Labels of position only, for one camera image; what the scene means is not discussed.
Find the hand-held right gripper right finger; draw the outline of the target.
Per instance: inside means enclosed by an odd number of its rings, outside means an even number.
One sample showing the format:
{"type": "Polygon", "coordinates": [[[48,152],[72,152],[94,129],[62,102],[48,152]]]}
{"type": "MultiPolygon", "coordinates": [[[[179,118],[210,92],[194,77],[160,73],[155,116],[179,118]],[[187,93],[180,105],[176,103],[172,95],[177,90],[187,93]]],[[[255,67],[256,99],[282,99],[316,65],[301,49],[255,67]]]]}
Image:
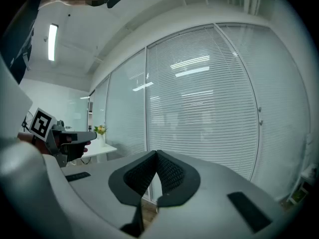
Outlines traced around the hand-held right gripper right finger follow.
{"type": "Polygon", "coordinates": [[[182,206],[160,208],[144,232],[146,239],[273,238],[272,226],[284,211],[269,194],[226,166],[184,154],[168,155],[194,167],[200,176],[197,192],[182,206]],[[243,193],[271,222],[254,232],[229,200],[243,193]]]}

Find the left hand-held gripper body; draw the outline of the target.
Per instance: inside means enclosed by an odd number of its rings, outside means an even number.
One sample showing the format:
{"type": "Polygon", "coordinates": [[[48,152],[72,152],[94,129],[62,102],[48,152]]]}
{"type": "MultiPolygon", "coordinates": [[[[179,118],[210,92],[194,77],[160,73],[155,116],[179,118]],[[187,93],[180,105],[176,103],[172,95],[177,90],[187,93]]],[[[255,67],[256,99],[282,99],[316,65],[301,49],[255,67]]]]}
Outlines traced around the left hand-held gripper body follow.
{"type": "Polygon", "coordinates": [[[56,158],[60,167],[66,166],[67,154],[63,154],[61,148],[55,142],[55,136],[60,136],[65,132],[62,120],[57,120],[54,116],[38,108],[31,122],[29,132],[44,141],[48,152],[56,158]]]}

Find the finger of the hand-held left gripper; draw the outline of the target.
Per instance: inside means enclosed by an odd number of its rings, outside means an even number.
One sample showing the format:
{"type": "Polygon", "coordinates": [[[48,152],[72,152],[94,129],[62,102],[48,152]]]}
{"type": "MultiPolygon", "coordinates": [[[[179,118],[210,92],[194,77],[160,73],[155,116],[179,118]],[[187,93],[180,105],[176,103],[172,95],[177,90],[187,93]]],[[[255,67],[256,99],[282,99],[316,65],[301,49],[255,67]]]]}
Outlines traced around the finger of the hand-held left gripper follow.
{"type": "Polygon", "coordinates": [[[94,131],[63,131],[61,141],[92,141],[97,138],[94,131]]]}

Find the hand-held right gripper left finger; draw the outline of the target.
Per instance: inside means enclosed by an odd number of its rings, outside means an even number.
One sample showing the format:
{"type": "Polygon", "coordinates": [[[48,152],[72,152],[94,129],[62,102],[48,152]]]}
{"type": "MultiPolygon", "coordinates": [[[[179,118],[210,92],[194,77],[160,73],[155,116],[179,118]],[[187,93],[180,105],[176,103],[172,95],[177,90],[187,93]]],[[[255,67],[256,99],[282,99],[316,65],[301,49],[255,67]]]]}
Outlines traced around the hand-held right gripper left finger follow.
{"type": "Polygon", "coordinates": [[[63,168],[83,202],[74,207],[84,220],[79,238],[156,239],[156,224],[144,227],[142,197],[157,167],[155,151],[85,166],[63,168]]]}

